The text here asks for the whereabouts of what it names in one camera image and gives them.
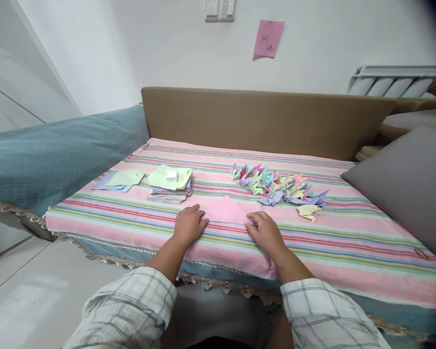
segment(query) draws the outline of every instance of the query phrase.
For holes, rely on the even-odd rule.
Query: white eraser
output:
[[[168,183],[175,183],[178,181],[178,172],[177,171],[168,171],[166,172],[166,181]]]

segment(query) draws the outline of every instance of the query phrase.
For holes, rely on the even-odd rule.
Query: plaid shirt sleeve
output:
[[[294,348],[389,348],[379,330],[349,296],[319,279],[281,286]]]
[[[98,290],[64,349],[159,348],[176,288],[156,269],[137,268]]]

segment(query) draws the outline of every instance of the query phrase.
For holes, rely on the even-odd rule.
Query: left hand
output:
[[[199,210],[200,205],[186,207],[176,216],[173,238],[177,239],[187,248],[197,240],[210,220],[200,220],[205,211]]]

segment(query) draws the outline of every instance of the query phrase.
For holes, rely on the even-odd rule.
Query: light switch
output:
[[[212,16],[218,16],[218,0],[212,0]]]
[[[237,0],[222,0],[220,22],[234,22]]]
[[[212,15],[212,0],[207,0],[207,16]]]
[[[228,0],[221,0],[221,15],[225,16],[228,13]]]
[[[228,0],[228,16],[234,15],[234,0]]]
[[[218,22],[219,0],[206,0],[207,16],[205,22]]]

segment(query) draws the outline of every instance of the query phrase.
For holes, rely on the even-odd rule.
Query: radiator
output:
[[[361,65],[352,74],[348,95],[421,97],[436,81],[436,65]]]

